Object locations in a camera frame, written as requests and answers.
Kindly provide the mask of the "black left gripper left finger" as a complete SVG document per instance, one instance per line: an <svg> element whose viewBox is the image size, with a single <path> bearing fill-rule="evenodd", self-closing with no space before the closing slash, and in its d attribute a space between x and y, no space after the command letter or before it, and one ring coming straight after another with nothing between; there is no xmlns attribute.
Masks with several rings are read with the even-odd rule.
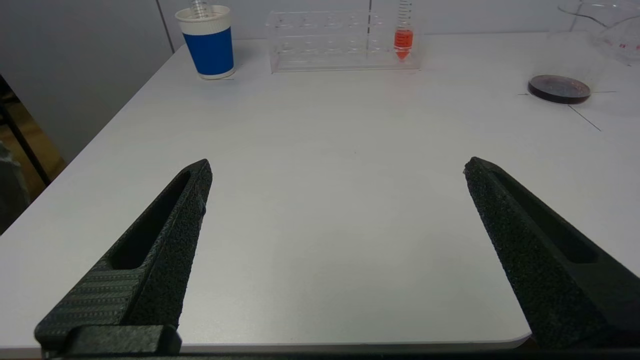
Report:
<svg viewBox="0 0 640 360"><path fill-rule="evenodd" d="M35 327L43 358L178 355L179 319L212 183L206 159L179 171Z"/></svg>

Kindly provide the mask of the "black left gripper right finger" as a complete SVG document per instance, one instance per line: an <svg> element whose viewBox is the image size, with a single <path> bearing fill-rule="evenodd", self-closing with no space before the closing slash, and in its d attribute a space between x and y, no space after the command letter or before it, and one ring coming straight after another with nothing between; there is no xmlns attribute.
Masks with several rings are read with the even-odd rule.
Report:
<svg viewBox="0 0 640 360"><path fill-rule="evenodd" d="M463 173L537 344L638 349L638 276L500 166L473 157Z"/></svg>

